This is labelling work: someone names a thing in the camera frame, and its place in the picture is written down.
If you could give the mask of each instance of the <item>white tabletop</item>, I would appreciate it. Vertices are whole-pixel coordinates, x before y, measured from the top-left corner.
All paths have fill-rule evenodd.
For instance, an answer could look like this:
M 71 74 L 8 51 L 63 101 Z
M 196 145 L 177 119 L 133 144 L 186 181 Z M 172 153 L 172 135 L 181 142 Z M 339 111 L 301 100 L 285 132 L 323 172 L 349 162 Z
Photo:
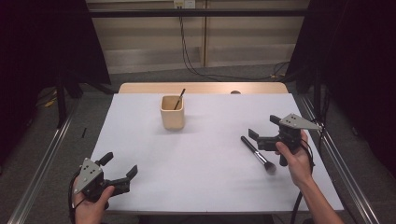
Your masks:
M 186 126 L 163 128 L 163 94 L 116 94 L 92 160 L 107 152 L 105 179 L 118 179 L 135 165 L 131 192 L 110 199 L 110 211 L 134 214 L 251 214 L 291 211 L 299 190 L 274 152 L 262 154 L 276 165 L 269 175 L 240 140 L 248 129 L 277 135 L 270 115 L 300 115 L 291 94 L 184 95 Z M 335 210 L 343 206 L 314 143 L 313 176 Z M 307 211 L 304 200 L 300 210 Z

